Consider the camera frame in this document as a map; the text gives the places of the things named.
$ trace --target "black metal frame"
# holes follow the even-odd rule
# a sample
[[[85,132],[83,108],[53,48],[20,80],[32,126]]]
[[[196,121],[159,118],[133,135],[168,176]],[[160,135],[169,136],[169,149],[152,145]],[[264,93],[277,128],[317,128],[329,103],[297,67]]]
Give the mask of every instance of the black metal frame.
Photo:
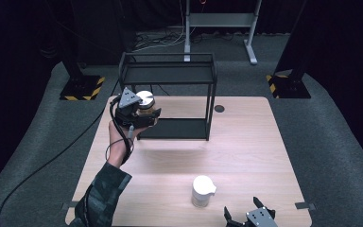
[[[190,55],[191,61],[184,61],[185,55]],[[139,138],[209,140],[216,83],[215,58],[212,53],[123,53],[119,63],[120,87],[124,90],[126,85],[130,85],[134,93],[137,85],[208,85],[204,118],[161,118],[155,127],[141,133]]]

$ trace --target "wooden table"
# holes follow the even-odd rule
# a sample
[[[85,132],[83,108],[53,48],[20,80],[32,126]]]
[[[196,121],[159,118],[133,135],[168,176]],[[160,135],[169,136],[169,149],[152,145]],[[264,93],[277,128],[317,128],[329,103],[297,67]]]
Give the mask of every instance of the wooden table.
[[[205,101],[202,96],[156,96],[161,117],[202,117]],[[113,225],[223,227],[224,206],[233,220],[244,222],[246,212],[256,209],[253,197],[276,210],[279,227],[311,225],[308,210],[295,207],[295,202],[304,201],[303,194],[268,101],[218,96],[215,105],[225,111],[214,112],[209,141],[135,141],[134,152],[121,167],[133,178],[120,197]],[[107,105],[73,201],[81,199],[105,163],[110,120]],[[198,175],[209,176],[217,187],[204,208],[191,202]],[[73,218],[70,208],[66,222]]]

